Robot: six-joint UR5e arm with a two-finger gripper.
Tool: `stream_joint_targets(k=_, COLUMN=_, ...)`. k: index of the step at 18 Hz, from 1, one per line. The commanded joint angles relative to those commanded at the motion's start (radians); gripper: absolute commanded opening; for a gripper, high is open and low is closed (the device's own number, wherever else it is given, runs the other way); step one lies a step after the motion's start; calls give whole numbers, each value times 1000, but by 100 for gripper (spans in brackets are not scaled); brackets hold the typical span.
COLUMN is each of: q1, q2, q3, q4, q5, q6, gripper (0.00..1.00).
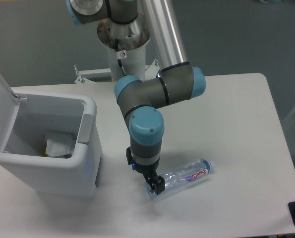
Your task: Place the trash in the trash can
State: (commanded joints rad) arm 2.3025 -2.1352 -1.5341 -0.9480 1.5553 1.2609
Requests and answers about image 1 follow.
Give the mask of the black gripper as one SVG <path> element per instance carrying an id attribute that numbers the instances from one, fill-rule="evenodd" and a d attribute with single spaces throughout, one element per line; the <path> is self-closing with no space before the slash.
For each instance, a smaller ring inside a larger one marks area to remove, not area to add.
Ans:
<path id="1" fill-rule="evenodd" d="M 132 165 L 132 169 L 137 171 L 140 174 L 143 174 L 145 181 L 150 186 L 150 192 L 159 195 L 165 190 L 165 180 L 162 176 L 159 176 L 156 172 L 159 161 L 158 159 L 156 162 L 150 165 L 141 165 L 136 162 L 133 162 L 133 156 L 131 152 L 131 147 L 126 149 L 126 158 L 128 165 Z"/>

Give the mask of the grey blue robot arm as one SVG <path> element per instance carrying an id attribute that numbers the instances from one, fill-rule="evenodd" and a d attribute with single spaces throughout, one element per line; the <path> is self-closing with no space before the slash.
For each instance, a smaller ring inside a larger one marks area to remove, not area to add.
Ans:
<path id="1" fill-rule="evenodd" d="M 160 67 L 156 78 L 142 81 L 118 59 L 121 78 L 114 92 L 130 135 L 127 162 L 143 174 L 152 193 L 162 193 L 165 180 L 156 170 L 165 126 L 159 108 L 198 97 L 206 88 L 201 69 L 187 59 L 172 2 L 68 0 L 66 6 L 76 24 L 99 22 L 101 42 L 115 53 L 154 42 Z"/>

